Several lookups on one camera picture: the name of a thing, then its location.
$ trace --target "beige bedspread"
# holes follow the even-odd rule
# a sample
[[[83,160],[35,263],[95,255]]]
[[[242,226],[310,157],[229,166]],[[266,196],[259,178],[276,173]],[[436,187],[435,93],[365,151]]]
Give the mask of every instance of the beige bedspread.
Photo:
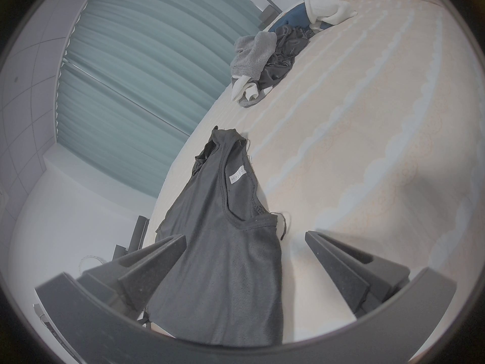
[[[261,201],[282,212],[284,342],[355,318],[307,247],[308,230],[458,282],[449,325],[485,258],[483,76],[434,0],[348,0],[358,15],[312,38],[249,109],[221,95],[174,161],[145,245],[215,125],[250,140]]]

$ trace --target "striped bed sheet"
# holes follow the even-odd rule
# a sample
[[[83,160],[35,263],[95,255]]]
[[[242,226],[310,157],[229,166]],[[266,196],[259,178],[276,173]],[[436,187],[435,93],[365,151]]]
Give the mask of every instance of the striped bed sheet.
[[[215,125],[250,141],[261,202],[281,212],[284,342],[355,320],[305,232],[458,282],[432,343],[485,258],[483,75],[436,0],[347,0],[358,15],[315,35],[256,106],[214,103],[173,162],[144,245],[191,176]]]

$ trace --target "teal curtain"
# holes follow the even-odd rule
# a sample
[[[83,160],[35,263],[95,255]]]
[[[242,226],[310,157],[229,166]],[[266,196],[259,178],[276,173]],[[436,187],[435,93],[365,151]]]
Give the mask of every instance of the teal curtain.
[[[89,0],[61,67],[57,141],[156,197],[259,15],[249,0]]]

